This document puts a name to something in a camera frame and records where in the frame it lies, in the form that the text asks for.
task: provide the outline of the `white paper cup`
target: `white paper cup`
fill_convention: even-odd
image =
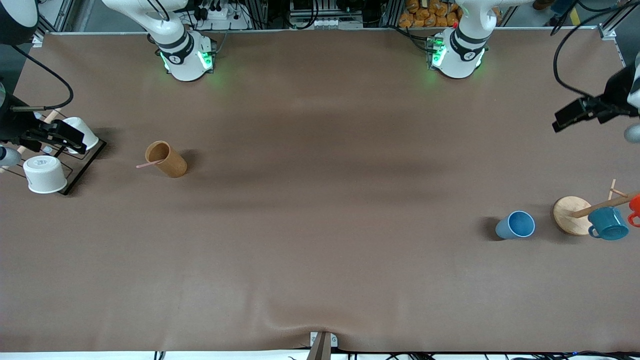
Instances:
[[[98,136],[95,136],[93,131],[84,123],[82,119],[79,117],[68,117],[65,120],[62,120],[69,124],[71,127],[74,127],[82,134],[84,134],[84,138],[82,139],[82,143],[86,145],[86,149],[91,150],[96,144],[98,144]],[[71,148],[67,149],[71,154],[77,154],[77,152]]]
[[[22,165],[29,181],[29,190],[35,193],[54,193],[67,185],[62,163],[49,155],[34,156]]]

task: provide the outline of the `green led light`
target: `green led light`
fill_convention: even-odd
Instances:
[[[200,58],[200,62],[205,69],[211,68],[211,55],[207,53],[198,52],[198,57]]]
[[[442,59],[444,59],[445,54],[447,53],[447,47],[442,46],[440,50],[438,50],[433,55],[433,62],[431,63],[433,66],[440,66],[442,64]]]
[[[163,53],[160,53],[160,57],[162,58],[162,61],[164,63],[164,68],[169,71],[169,64],[166,63],[166,58],[164,57]]]

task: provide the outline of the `teal mug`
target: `teal mug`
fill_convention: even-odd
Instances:
[[[593,224],[589,228],[589,235],[596,239],[620,240],[629,233],[620,210],[614,207],[596,209],[588,219]]]

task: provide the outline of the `red mug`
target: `red mug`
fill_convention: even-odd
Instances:
[[[633,199],[631,199],[631,201],[629,202],[629,209],[633,211],[633,213],[631,213],[631,215],[629,215],[629,217],[627,218],[629,224],[631,226],[640,227],[640,224],[636,224],[634,222],[635,217],[640,218],[640,195],[636,195]]]

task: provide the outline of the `blue mug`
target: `blue mug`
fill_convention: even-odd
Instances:
[[[495,226],[495,233],[503,239],[526,238],[533,234],[536,222],[524,211],[514,211],[500,220]]]
[[[596,239],[620,240],[629,233],[625,219],[617,208],[607,206],[596,209],[588,219],[593,224],[589,228],[589,235]]]

